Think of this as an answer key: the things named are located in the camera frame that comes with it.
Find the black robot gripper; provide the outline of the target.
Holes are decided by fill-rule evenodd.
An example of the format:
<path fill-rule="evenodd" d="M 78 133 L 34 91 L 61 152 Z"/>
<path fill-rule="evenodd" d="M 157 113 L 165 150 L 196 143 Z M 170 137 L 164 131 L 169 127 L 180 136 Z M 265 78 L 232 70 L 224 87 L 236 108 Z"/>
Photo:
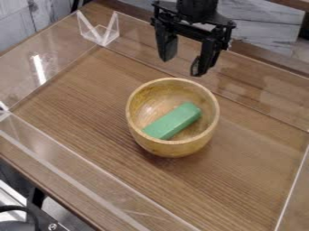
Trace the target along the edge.
<path fill-rule="evenodd" d="M 220 50 L 229 47 L 237 24 L 217 11 L 218 0 L 154 0 L 152 25 L 160 58 L 170 61 L 178 51 L 178 36 L 202 43 L 201 55 L 192 64 L 192 75 L 201 77 L 216 65 Z"/>

